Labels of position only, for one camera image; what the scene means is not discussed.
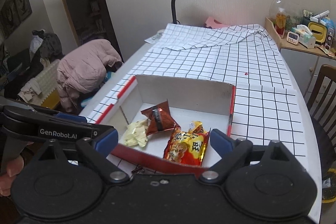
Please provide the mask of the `person's left hand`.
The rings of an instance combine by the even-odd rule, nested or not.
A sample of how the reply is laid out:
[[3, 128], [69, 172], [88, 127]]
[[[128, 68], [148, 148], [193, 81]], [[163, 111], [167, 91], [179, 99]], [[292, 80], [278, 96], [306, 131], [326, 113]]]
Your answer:
[[8, 197], [11, 195], [11, 186], [13, 181], [17, 178], [17, 175], [24, 169], [25, 165], [30, 161], [32, 155], [34, 154], [30, 146], [33, 142], [28, 142], [28, 150], [24, 152], [23, 156], [19, 155], [16, 159], [9, 161], [6, 166], [6, 172], [1, 175], [1, 197]]

